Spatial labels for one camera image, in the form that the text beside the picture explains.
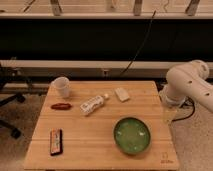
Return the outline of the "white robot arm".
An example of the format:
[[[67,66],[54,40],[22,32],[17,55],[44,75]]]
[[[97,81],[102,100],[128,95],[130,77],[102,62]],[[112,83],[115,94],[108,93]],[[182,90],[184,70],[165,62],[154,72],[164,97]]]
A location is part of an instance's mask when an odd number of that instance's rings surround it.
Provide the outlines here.
[[[175,119],[187,97],[213,112],[213,85],[206,81],[209,73],[208,65],[202,60],[193,60],[168,70],[167,84],[159,92],[166,124]]]

